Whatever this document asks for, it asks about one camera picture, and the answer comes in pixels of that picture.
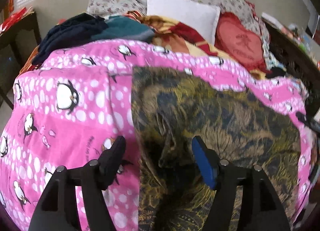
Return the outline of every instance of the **pink blanket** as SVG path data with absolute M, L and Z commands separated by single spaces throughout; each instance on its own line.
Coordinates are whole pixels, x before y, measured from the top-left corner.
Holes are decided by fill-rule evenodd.
M 286 78 L 256 81 L 229 60 L 118 39 L 56 50 L 41 70 L 16 78 L 14 110 L 1 135 L 0 200 L 21 230 L 28 230 L 57 166 L 83 166 L 108 149 L 117 135 L 127 140 L 126 163 L 104 197 L 117 230 L 138 230 L 140 154 L 131 115 L 132 66 L 172 67 L 220 91 L 248 87 L 266 106 L 288 115 L 300 131 L 296 214 L 300 212 L 310 190 L 311 143 L 295 117 L 297 111 L 305 113 L 299 87 Z M 76 197 L 81 226 L 87 230 L 79 187 Z

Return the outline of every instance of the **metal rivet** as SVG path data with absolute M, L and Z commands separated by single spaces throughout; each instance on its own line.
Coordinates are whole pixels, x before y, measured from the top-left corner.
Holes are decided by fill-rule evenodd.
M 261 171 L 262 167 L 260 165 L 254 165 L 253 167 L 256 171 Z
M 90 166 L 96 166 L 98 164 L 98 160 L 90 160 L 89 165 Z
M 229 162 L 226 159 L 222 159 L 222 160 L 220 160 L 220 164 L 222 166 L 227 166 L 229 164 Z
M 64 171 L 64 169 L 65 169 L 66 167 L 65 166 L 58 166 L 57 167 L 57 172 L 62 172 L 62 171 Z

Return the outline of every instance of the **white pillow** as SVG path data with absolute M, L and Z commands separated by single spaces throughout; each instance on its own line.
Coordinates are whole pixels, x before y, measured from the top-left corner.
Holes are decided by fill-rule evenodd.
M 206 41 L 214 44 L 220 8 L 191 0 L 147 0 L 147 15 L 176 19 L 194 28 Z

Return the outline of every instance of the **camouflage fabric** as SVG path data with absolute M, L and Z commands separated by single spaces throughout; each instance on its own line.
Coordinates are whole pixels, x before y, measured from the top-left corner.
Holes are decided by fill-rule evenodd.
M 139 230 L 201 230 L 215 192 L 194 163 L 195 135 L 236 166 L 262 165 L 292 217 L 299 132 L 289 117 L 264 106 L 250 91 L 219 92 L 173 69 L 135 67 L 132 117 L 141 150 Z M 230 230 L 237 227 L 241 192 Z

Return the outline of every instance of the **teal fabric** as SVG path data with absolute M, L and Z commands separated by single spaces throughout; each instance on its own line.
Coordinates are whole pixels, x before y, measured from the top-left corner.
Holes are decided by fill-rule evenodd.
M 92 40 L 121 38 L 151 43 L 155 35 L 153 29 L 128 17 L 112 16 L 105 22 L 108 28 L 91 36 Z

